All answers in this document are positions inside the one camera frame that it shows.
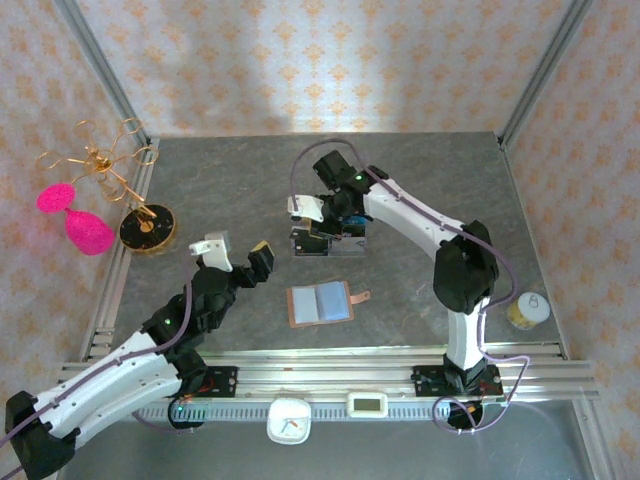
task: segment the pink heart-shaped object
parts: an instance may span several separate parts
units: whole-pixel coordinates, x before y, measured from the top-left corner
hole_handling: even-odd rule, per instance
[[[111,248],[116,234],[100,217],[91,212],[67,209],[67,235],[85,255],[99,255]]]
[[[45,188],[38,196],[36,205],[44,213],[61,212],[68,208],[76,196],[76,189],[68,183],[58,183]]]

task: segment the marble surface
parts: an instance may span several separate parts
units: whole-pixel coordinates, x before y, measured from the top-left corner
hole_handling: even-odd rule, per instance
[[[427,205],[463,222],[482,221],[494,245],[511,260],[521,291],[546,290],[523,212],[492,133],[349,134],[368,161]],[[445,308],[433,289],[433,263],[387,225],[373,222],[364,258],[297,258],[290,253],[291,221],[286,212],[289,172],[300,150],[322,135],[163,139],[153,170],[148,201],[170,207],[178,233],[159,256],[136,255],[116,322],[116,342],[175,293],[195,272],[187,245],[206,233],[228,230],[233,263],[268,240],[276,254],[275,271],[265,284],[241,290],[221,328],[202,350],[328,348],[447,343]],[[298,171],[298,192],[326,189],[311,165],[336,146],[311,152]],[[338,147],[348,161],[355,159]],[[371,290],[371,300],[354,307],[353,321],[292,329],[286,289],[346,280],[352,293]],[[509,290],[504,268],[496,295]],[[531,331],[507,320],[506,308],[488,316],[488,342],[559,341],[553,319]]]

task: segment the yellow jar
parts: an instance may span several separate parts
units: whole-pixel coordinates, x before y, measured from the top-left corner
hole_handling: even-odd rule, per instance
[[[531,330],[551,315],[551,307],[546,298],[533,292],[520,295],[509,305],[507,317],[511,324],[520,330]]]

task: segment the jar lid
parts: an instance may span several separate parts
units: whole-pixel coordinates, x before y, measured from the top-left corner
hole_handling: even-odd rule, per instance
[[[551,307],[547,299],[533,292],[526,292],[520,295],[518,308],[522,315],[536,323],[544,322],[551,315]]]

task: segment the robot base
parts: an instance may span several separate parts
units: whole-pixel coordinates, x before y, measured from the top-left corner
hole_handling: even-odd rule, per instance
[[[487,365],[485,370],[474,380],[473,386],[460,391],[450,384],[445,377],[446,368],[441,365],[418,365],[413,367],[411,379],[416,389],[416,397],[492,397],[504,396],[500,371],[495,365]]]

